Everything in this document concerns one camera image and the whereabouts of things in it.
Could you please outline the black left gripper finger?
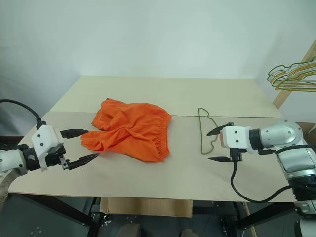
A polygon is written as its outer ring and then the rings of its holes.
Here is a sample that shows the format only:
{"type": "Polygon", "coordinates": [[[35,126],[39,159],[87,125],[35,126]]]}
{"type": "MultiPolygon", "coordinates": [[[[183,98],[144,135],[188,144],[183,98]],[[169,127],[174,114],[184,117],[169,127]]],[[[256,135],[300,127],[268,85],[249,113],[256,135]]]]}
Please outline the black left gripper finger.
{"type": "Polygon", "coordinates": [[[68,169],[72,170],[72,169],[81,167],[83,165],[86,165],[98,156],[99,156],[99,153],[94,153],[94,154],[89,154],[89,155],[85,155],[83,157],[80,157],[76,161],[68,162],[68,169]]]}
{"type": "Polygon", "coordinates": [[[63,138],[75,138],[78,136],[82,136],[83,134],[88,133],[88,130],[84,129],[67,129],[60,131],[61,136],[63,138]]]}

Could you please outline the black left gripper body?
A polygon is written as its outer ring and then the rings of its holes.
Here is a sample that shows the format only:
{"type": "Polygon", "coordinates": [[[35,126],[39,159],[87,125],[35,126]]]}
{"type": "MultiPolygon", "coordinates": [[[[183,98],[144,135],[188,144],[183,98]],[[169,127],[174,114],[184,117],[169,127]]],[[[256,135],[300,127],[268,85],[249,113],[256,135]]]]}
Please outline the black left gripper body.
{"type": "Polygon", "coordinates": [[[48,167],[60,165],[64,170],[69,169],[68,160],[65,158],[66,150],[61,146],[55,153],[49,153],[46,156],[46,164],[48,167]]]}

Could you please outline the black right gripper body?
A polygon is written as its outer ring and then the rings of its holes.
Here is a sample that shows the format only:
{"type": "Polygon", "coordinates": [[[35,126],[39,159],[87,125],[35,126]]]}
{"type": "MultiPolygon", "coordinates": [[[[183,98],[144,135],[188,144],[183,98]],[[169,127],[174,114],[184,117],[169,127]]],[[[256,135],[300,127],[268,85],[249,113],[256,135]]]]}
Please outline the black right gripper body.
{"type": "Polygon", "coordinates": [[[241,162],[242,161],[242,151],[239,148],[230,148],[231,162],[241,162]]]}

